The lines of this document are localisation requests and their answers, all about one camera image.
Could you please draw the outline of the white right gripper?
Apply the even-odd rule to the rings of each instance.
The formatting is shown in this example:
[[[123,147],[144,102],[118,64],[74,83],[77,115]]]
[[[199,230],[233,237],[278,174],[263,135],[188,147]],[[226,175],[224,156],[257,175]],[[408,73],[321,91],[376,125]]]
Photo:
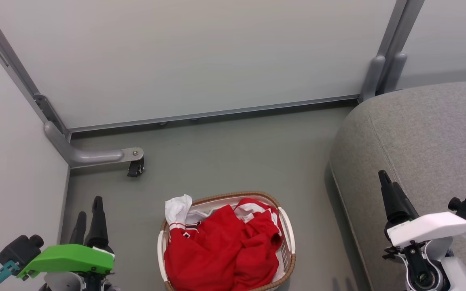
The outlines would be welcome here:
[[[386,230],[392,246],[405,248],[412,245],[412,241],[423,243],[466,234],[465,219],[451,212],[420,217],[398,182],[392,181],[385,170],[380,170],[378,175],[388,223],[403,222]]]

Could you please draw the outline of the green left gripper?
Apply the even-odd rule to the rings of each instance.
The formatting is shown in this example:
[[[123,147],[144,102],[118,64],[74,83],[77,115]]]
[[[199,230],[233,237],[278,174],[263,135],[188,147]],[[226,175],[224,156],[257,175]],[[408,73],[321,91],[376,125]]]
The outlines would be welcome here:
[[[80,211],[70,236],[70,243],[47,247],[20,270],[17,278],[25,276],[35,278],[40,273],[48,272],[107,274],[113,271],[114,252],[109,247],[106,215],[101,196],[96,196],[93,200],[92,221],[85,238],[86,226],[87,214]]]

